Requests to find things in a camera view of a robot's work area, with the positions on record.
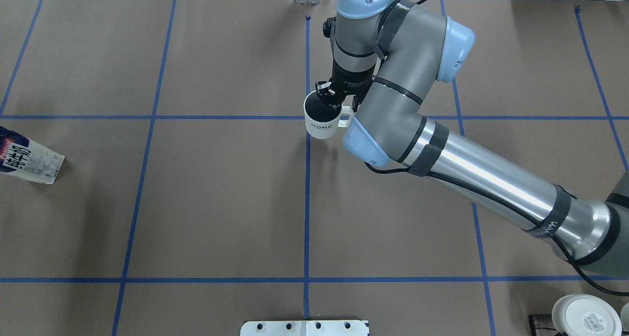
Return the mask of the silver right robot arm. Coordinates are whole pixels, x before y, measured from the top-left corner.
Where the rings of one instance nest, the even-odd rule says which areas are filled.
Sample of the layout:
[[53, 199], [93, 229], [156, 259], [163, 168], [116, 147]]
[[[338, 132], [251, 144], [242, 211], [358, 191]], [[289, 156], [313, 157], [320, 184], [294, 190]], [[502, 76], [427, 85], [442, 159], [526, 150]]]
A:
[[475, 33], [411, 0], [337, 0], [326, 22], [332, 76], [316, 92], [327, 106], [346, 96], [343, 145], [387, 173], [438, 182], [550, 244], [578, 273], [628, 277], [628, 173], [606, 199], [579, 198], [422, 114], [435, 83], [465, 63]]

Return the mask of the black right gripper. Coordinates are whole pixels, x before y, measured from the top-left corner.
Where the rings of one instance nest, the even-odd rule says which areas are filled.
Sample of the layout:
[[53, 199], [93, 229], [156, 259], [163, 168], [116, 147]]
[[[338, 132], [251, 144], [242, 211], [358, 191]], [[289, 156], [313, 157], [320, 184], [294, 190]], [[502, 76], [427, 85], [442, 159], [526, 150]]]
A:
[[347, 96], [354, 96], [353, 106], [359, 106], [364, 101], [367, 92], [373, 82], [372, 77], [375, 64], [368, 70], [352, 72], [346, 70], [337, 63], [332, 65], [332, 76], [330, 82], [317, 82], [316, 94], [324, 105], [335, 111], [340, 111], [344, 99]]

